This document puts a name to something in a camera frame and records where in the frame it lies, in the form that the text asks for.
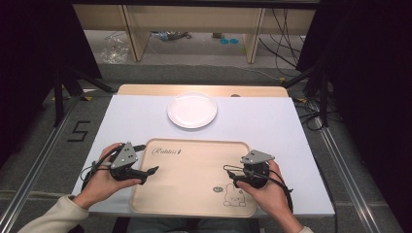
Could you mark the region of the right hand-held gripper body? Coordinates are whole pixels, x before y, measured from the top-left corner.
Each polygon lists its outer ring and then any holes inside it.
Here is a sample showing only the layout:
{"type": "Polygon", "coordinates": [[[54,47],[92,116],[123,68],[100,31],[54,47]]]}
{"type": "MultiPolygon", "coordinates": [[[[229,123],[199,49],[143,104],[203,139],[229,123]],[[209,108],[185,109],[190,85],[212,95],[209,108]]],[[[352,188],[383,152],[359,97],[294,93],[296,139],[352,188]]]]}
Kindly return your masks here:
{"type": "Polygon", "coordinates": [[[251,150],[247,155],[242,156],[240,162],[243,164],[244,171],[241,176],[247,177],[244,183],[254,188],[264,187],[269,178],[268,161],[273,159],[273,155],[259,150],[251,150]]]}

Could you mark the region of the person's left hand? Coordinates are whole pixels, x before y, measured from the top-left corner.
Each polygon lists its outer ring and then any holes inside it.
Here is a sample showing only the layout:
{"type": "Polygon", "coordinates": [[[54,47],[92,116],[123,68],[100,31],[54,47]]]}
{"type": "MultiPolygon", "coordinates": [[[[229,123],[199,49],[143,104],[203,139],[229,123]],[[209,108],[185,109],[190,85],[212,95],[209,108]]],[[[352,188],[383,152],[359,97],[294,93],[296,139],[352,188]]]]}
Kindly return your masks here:
{"type": "Polygon", "coordinates": [[[117,191],[140,183],[141,181],[138,179],[117,181],[111,176],[109,170],[98,170],[81,193],[72,198],[72,201],[80,208],[88,210],[94,204],[108,199],[117,191]]]}

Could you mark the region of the dark curtain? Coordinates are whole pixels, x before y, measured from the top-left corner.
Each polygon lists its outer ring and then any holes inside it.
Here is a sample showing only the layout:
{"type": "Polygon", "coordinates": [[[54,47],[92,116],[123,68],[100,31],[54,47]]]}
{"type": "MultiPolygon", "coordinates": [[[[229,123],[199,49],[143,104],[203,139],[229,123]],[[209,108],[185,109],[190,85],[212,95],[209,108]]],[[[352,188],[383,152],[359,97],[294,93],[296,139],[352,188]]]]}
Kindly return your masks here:
{"type": "Polygon", "coordinates": [[[53,79],[101,77],[70,0],[0,0],[0,167],[53,88],[53,79]]]}
{"type": "Polygon", "coordinates": [[[297,68],[323,54],[340,115],[412,233],[412,0],[320,0],[297,68]]]}

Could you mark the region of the black metal stand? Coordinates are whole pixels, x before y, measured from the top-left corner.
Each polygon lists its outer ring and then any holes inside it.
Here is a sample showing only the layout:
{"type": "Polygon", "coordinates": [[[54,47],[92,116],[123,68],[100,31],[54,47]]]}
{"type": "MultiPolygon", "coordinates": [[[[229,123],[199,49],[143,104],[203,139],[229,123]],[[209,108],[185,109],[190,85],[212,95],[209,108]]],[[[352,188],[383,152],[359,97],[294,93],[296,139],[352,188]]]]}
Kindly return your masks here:
{"type": "Polygon", "coordinates": [[[84,80],[108,93],[114,93],[115,90],[78,69],[70,66],[60,66],[53,78],[55,120],[54,126],[57,126],[64,118],[63,89],[66,89],[70,97],[82,97],[84,94],[79,80],[84,80]]]}
{"type": "Polygon", "coordinates": [[[321,120],[322,128],[328,127],[326,117],[327,76],[326,69],[321,64],[316,64],[291,80],[282,82],[282,87],[290,88],[305,79],[307,79],[307,84],[303,88],[303,93],[306,97],[314,97],[317,93],[320,94],[320,109],[317,116],[321,120]]]}

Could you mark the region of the beige tray with rabbit print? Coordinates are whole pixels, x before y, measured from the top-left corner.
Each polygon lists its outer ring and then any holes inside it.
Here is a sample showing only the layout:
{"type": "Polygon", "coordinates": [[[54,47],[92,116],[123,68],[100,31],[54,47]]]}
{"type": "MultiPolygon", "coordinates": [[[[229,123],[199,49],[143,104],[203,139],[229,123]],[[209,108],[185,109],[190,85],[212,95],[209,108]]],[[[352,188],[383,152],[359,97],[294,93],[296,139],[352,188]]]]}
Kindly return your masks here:
{"type": "Polygon", "coordinates": [[[130,207],[138,214],[250,217],[256,201],[226,172],[248,152],[243,142],[151,139],[141,169],[157,171],[134,188],[130,207]]]}

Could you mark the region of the bluish bundle under desk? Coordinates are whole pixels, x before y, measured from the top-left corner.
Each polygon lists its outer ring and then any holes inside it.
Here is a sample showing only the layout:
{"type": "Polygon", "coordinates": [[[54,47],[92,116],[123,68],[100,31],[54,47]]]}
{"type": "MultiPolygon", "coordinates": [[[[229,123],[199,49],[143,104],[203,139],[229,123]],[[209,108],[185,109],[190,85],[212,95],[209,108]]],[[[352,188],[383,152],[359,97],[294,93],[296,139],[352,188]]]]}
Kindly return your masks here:
{"type": "Polygon", "coordinates": [[[151,36],[159,39],[160,41],[174,41],[179,39],[191,39],[190,32],[173,32],[173,31],[152,31],[151,36]]]}

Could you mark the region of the white round plate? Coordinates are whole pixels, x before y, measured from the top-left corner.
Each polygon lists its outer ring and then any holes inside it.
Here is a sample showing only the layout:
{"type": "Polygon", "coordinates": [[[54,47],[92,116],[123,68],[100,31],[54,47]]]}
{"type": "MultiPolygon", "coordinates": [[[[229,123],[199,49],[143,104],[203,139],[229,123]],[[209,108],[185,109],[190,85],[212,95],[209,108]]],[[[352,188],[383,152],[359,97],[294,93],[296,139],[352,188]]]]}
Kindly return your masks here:
{"type": "Polygon", "coordinates": [[[200,92],[187,92],[176,96],[167,107],[169,119],[186,129],[196,129],[211,123],[218,112],[217,103],[200,92]]]}

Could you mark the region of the light wooden desk frame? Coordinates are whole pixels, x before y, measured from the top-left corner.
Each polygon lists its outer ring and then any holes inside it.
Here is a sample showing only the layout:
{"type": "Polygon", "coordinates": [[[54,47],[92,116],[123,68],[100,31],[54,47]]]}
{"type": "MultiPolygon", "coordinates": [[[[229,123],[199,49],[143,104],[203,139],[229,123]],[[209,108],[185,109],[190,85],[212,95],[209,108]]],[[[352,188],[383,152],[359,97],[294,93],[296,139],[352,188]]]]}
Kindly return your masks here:
{"type": "Polygon", "coordinates": [[[124,30],[135,61],[142,59],[152,31],[178,31],[241,34],[249,63],[255,61],[260,35],[305,35],[315,14],[274,8],[91,4],[76,4],[74,10],[85,30],[124,30]]]}

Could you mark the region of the aluminium floor rail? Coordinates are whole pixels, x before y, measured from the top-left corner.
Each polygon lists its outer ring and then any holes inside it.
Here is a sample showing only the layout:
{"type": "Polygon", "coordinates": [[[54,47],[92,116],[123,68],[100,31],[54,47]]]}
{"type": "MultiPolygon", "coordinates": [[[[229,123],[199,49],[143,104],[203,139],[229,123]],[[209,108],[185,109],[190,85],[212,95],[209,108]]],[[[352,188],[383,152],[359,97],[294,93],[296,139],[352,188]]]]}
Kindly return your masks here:
{"type": "Polygon", "coordinates": [[[18,215],[20,214],[34,184],[38,181],[41,173],[43,172],[49,158],[52,155],[52,151],[58,142],[62,131],[64,130],[69,116],[72,114],[74,108],[80,102],[79,97],[71,97],[67,106],[63,111],[63,117],[60,122],[52,129],[50,136],[44,143],[41,151],[37,155],[33,165],[29,172],[25,176],[22,184],[19,186],[11,202],[6,208],[5,212],[0,216],[0,233],[9,233],[15,224],[18,215]]]}
{"type": "Polygon", "coordinates": [[[333,160],[333,163],[337,169],[337,173],[339,174],[339,177],[345,186],[345,189],[351,199],[351,202],[360,218],[360,221],[366,233],[382,233],[372,210],[361,194],[358,184],[351,174],[350,169],[330,130],[319,117],[315,119],[315,122],[320,127],[320,132],[328,149],[329,155],[333,160]]]}

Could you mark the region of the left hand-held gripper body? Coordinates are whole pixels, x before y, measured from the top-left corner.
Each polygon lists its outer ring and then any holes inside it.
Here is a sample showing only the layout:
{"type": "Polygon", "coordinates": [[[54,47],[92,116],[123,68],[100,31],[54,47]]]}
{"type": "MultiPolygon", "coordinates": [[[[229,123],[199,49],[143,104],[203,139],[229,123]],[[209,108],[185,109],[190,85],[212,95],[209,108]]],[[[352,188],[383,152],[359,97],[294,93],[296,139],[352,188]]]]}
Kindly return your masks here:
{"type": "Polygon", "coordinates": [[[138,179],[144,183],[146,179],[141,177],[143,171],[132,168],[132,165],[138,161],[137,151],[134,151],[133,147],[130,142],[127,142],[116,149],[116,153],[110,159],[110,174],[117,181],[138,179]]]}

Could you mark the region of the white sheet table cover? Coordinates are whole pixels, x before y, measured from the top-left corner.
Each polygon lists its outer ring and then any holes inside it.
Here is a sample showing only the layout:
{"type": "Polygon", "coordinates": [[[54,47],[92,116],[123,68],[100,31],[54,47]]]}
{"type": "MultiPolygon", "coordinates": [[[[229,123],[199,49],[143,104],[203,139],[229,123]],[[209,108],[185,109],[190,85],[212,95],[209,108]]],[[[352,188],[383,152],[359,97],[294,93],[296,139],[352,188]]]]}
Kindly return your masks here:
{"type": "MultiPolygon", "coordinates": [[[[108,145],[151,139],[243,142],[249,150],[275,157],[292,192],[297,216],[334,213],[292,100],[288,97],[218,97],[214,120],[197,129],[174,124],[167,115],[172,96],[116,95],[112,98],[87,159],[93,161],[108,145]]],[[[111,216],[167,216],[138,214],[130,207],[134,188],[126,188],[91,212],[111,216]]]]}

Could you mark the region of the person's right hand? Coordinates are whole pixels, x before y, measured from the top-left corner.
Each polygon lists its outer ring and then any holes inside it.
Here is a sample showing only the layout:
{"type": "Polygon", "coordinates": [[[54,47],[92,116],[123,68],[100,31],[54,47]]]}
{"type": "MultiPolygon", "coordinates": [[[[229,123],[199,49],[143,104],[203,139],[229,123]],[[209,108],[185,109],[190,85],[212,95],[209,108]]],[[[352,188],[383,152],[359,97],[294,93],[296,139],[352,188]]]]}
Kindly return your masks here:
{"type": "Polygon", "coordinates": [[[273,218],[277,210],[289,209],[283,188],[274,182],[267,182],[260,189],[253,188],[244,182],[237,182],[236,184],[250,194],[257,201],[258,205],[273,218]]]}

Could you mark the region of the clear plastic bag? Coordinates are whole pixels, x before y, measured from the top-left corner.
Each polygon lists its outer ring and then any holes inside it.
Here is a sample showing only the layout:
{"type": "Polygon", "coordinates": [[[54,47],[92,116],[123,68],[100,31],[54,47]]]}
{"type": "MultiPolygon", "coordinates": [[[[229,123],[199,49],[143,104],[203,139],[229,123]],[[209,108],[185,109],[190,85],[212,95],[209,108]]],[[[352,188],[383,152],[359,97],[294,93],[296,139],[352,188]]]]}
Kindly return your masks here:
{"type": "Polygon", "coordinates": [[[129,53],[129,45],[118,37],[107,37],[105,39],[105,47],[100,53],[100,57],[104,63],[109,64],[124,64],[129,53]]]}

